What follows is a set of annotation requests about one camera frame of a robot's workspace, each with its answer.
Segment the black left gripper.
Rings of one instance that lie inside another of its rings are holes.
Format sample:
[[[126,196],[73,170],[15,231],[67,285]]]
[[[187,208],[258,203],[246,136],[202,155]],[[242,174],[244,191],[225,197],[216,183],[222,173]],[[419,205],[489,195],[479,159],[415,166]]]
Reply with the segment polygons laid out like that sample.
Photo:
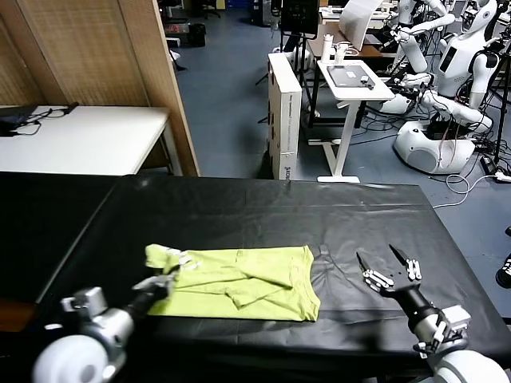
[[[139,292],[129,303],[132,320],[141,320],[158,301],[168,297],[168,285],[175,280],[179,271],[180,265],[176,264],[164,276],[151,276],[133,286],[133,290]]]

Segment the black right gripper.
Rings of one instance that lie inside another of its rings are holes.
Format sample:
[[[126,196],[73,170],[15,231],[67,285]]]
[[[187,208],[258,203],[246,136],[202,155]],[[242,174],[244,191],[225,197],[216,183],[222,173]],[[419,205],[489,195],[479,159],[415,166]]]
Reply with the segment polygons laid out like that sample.
[[[417,259],[412,259],[403,250],[389,245],[391,252],[406,269],[407,278],[411,282],[421,281],[421,268]],[[420,322],[434,314],[434,306],[420,291],[420,284],[410,284],[394,288],[394,281],[369,267],[363,257],[357,252],[356,258],[362,272],[363,281],[373,290],[379,290],[384,298],[395,300],[409,322]]]

